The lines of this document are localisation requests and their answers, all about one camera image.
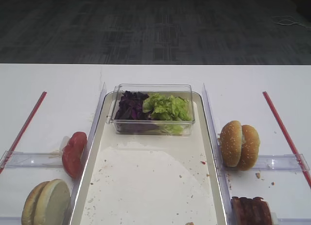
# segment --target purple cabbage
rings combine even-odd
[[[150,112],[143,113],[142,105],[149,96],[141,92],[125,91],[119,102],[116,120],[150,120]]]
[[[119,109],[116,113],[115,120],[136,120],[149,121],[153,111],[143,113],[142,105],[149,96],[141,92],[125,91],[119,102]],[[159,126],[152,123],[120,123],[117,124],[117,130],[124,134],[143,134],[149,130],[159,129]]]

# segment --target hamburger bun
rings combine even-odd
[[[38,184],[36,187],[34,187],[33,190],[31,190],[30,194],[28,195],[24,205],[23,213],[21,215],[22,225],[34,225],[35,207],[37,205],[39,196],[47,183],[48,181]]]
[[[251,169],[258,158],[260,139],[256,129],[250,125],[242,125],[244,144],[242,144],[241,158],[237,168],[242,171]]]
[[[228,167],[236,167],[241,158],[242,126],[239,121],[227,123],[220,133],[220,150]]]
[[[34,225],[61,225],[69,201],[67,184],[61,179],[50,181],[39,196]]]
[[[239,121],[227,123],[220,133],[220,150],[225,165],[246,171],[258,158],[260,139],[256,129]]]

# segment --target salad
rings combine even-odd
[[[116,120],[133,121],[191,121],[189,101],[181,97],[159,93],[125,91],[119,102]],[[158,130],[167,134],[182,134],[179,124],[121,123],[118,130],[123,133],[148,133]]]

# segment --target green lettuce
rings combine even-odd
[[[173,95],[167,97],[159,93],[149,94],[144,100],[142,111],[151,112],[151,119],[156,121],[191,121],[189,116],[189,101]],[[168,124],[160,128],[163,132],[180,134],[181,125]]]

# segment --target clear plastic container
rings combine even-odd
[[[141,92],[148,95],[159,93],[167,97],[173,95],[187,100],[190,121],[116,120],[119,102],[125,91]],[[120,84],[115,88],[112,104],[109,123],[114,124],[115,130],[119,134],[190,135],[195,122],[190,85]]]

